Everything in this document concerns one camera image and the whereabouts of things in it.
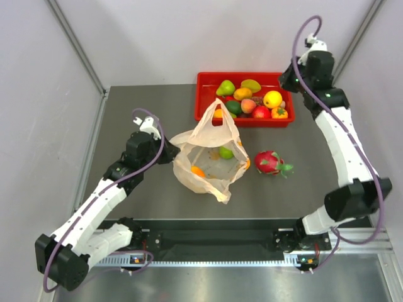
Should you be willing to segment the translucent banana print plastic bag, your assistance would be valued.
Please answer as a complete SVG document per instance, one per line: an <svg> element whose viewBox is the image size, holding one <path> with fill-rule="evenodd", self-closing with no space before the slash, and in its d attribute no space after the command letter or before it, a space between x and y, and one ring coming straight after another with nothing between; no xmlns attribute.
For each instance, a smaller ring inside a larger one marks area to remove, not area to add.
<svg viewBox="0 0 403 302"><path fill-rule="evenodd" d="M250 166L250 157L242 146L239 130L234 119L227 115L213 118L216 109L228 112L224 103L216 99L204 112L196 127L180 133L170 142L180 148L173 161L177 180L197 194L211 194L218 202L228 203L229 186L240 179ZM222 159L219 147L230 149L234 157ZM205 177L192 173L191 166L203 170Z"/></svg>

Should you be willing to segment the orange fruit taken from bag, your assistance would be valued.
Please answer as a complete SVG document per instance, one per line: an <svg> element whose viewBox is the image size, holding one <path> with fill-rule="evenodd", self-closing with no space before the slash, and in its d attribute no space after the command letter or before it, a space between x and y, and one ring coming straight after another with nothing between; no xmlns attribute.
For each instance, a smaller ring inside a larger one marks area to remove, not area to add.
<svg viewBox="0 0 403 302"><path fill-rule="evenodd" d="M241 87L234 91L233 97L237 101L242 101L243 99L249 99L253 96L253 92L247 87Z"/></svg>

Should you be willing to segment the red strawberry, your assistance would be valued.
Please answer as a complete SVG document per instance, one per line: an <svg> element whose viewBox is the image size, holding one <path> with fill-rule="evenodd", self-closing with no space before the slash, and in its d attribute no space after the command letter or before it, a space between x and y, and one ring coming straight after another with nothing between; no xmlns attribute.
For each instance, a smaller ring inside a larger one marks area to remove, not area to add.
<svg viewBox="0 0 403 302"><path fill-rule="evenodd" d="M287 177L293 172L293 165L287 164L275 151L264 151L254 157L254 165L260 174Z"/></svg>

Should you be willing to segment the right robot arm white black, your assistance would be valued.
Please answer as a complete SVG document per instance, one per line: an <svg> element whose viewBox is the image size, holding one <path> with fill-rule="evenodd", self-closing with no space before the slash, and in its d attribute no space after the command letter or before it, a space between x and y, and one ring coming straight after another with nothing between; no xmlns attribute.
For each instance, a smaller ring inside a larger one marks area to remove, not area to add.
<svg viewBox="0 0 403 302"><path fill-rule="evenodd" d="M379 177L363 151L355 131L345 92L333 86L332 53L314 50L306 58L293 56L279 76L282 89L299 92L331 152L339 187L324 198L323 206L299 219L295 244L308 249L317 235L358 218L378 213L375 233L385 218L385 198L392 190L388 177Z"/></svg>

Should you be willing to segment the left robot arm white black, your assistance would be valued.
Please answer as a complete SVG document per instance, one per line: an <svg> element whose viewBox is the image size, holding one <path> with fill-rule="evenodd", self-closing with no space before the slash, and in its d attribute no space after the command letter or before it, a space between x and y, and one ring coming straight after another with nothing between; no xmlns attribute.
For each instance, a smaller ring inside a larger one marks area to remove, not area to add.
<svg viewBox="0 0 403 302"><path fill-rule="evenodd" d="M131 134L121 157L107 168L90 197L50 236L35 242L37 269L43 274L43 290L52 292L48 281L73 291L101 260L122 248L137 249L143 235L136 224L122 218L104 233L95 231L108 214L144 179L154 164L169 164L180 149L164 138L144 131Z"/></svg>

